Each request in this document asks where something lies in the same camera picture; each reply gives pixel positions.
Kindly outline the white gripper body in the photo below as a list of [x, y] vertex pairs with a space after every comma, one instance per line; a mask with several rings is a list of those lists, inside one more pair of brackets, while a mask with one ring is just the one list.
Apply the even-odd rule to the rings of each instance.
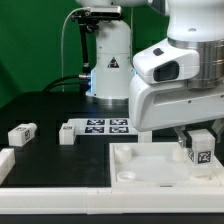
[[149, 85], [135, 76], [130, 84], [129, 118], [139, 132], [224, 118], [224, 84], [187, 89], [183, 81]]

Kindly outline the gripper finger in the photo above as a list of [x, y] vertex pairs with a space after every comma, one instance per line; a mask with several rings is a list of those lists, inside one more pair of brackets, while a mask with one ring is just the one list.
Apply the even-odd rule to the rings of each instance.
[[224, 118], [217, 119], [213, 125], [212, 129], [216, 134], [221, 134], [224, 131]]
[[187, 136], [184, 133], [185, 128], [182, 126], [174, 127], [174, 131], [178, 136], [178, 143], [182, 148], [185, 148], [187, 145]]

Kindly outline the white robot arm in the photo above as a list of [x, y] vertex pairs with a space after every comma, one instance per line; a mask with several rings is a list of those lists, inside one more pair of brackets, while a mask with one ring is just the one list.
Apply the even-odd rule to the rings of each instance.
[[[86, 95], [127, 101], [140, 132], [224, 118], [224, 0], [76, 0], [99, 26]], [[131, 30], [107, 13], [148, 4], [169, 17], [166, 38], [129, 59]]]

